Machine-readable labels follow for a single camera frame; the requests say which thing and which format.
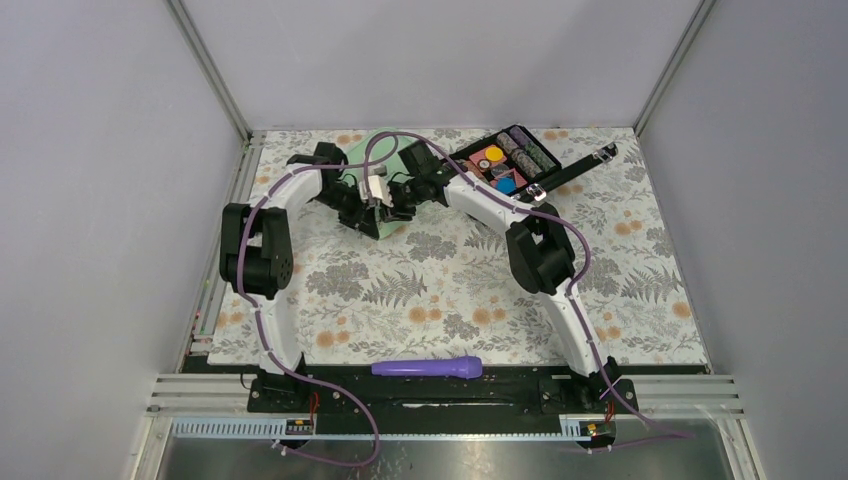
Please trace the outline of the mint green medicine kit case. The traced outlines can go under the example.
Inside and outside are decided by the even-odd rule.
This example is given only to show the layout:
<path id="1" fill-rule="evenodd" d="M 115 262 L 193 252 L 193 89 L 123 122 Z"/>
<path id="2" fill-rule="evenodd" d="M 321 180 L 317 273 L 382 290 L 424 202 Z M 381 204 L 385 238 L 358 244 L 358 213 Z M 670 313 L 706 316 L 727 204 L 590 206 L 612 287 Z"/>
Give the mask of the mint green medicine kit case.
<path id="1" fill-rule="evenodd" d="M 408 136 L 383 136 L 394 128 L 380 128 L 365 134 L 363 138 L 349 147 L 346 156 L 349 165 L 360 165 L 368 159 L 368 175 L 377 175 L 388 184 L 390 181 L 403 183 L 411 179 L 400 152 L 410 147 L 415 139 Z M 379 211 L 371 210 L 365 214 L 357 226 L 360 231 L 375 240 L 384 240 L 403 225 L 402 221 L 384 220 Z"/>

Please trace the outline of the purple flashlight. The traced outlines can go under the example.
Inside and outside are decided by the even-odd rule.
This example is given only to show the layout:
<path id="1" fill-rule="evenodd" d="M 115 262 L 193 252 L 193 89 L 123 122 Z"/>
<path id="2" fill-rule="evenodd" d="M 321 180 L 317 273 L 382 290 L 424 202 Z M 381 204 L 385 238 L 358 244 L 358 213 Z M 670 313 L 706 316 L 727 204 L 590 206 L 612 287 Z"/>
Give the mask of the purple flashlight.
<path id="1" fill-rule="evenodd" d="M 453 377 L 464 380 L 483 375 L 483 363 L 476 356 L 450 359 L 382 361 L 371 365 L 371 374 L 385 377 Z"/>

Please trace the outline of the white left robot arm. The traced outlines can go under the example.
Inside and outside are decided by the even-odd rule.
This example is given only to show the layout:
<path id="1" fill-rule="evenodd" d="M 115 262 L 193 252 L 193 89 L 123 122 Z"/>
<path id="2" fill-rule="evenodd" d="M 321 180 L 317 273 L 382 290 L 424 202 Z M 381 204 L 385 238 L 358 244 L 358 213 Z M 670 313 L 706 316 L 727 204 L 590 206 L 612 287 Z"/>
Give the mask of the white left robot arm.
<path id="1" fill-rule="evenodd" d="M 304 356 L 294 325 L 275 312 L 272 302 L 289 286 L 294 270 L 289 214 L 310 201 L 331 194 L 340 185 L 345 170 L 363 175 L 381 166 L 393 155 L 373 160 L 371 151 L 378 140 L 367 145 L 363 160 L 350 164 L 334 144 L 322 143 L 313 155 L 295 155 L 282 176 L 253 204 L 230 203 L 222 211 L 219 270 L 222 280 L 251 307 L 261 359 L 259 368 L 279 376 L 272 386 L 272 398 L 288 411 L 296 411 L 309 401 L 310 385 L 350 393 L 343 387 L 303 372 Z M 268 302 L 262 304 L 258 298 Z"/>

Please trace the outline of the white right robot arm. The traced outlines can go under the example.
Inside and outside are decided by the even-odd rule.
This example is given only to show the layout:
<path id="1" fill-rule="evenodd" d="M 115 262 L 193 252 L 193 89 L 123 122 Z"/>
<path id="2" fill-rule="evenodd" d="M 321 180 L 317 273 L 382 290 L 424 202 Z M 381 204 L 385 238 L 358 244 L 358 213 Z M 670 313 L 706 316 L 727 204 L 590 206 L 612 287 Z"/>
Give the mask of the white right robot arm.
<path id="1" fill-rule="evenodd" d="M 469 174 L 444 150 L 420 135 L 401 149 L 409 175 L 404 184 L 382 181 L 386 198 L 365 189 L 368 206 L 377 209 L 380 221 L 408 220 L 426 202 L 440 203 L 480 221 L 505 238 L 509 267 L 525 291 L 539 297 L 551 324 L 560 336 L 573 378 L 575 402 L 597 412 L 613 398 L 606 362 L 579 297 L 578 282 L 585 269 L 574 266 L 576 254 L 570 238 L 585 237 L 563 220 L 547 203 L 533 206 L 497 191 Z"/>

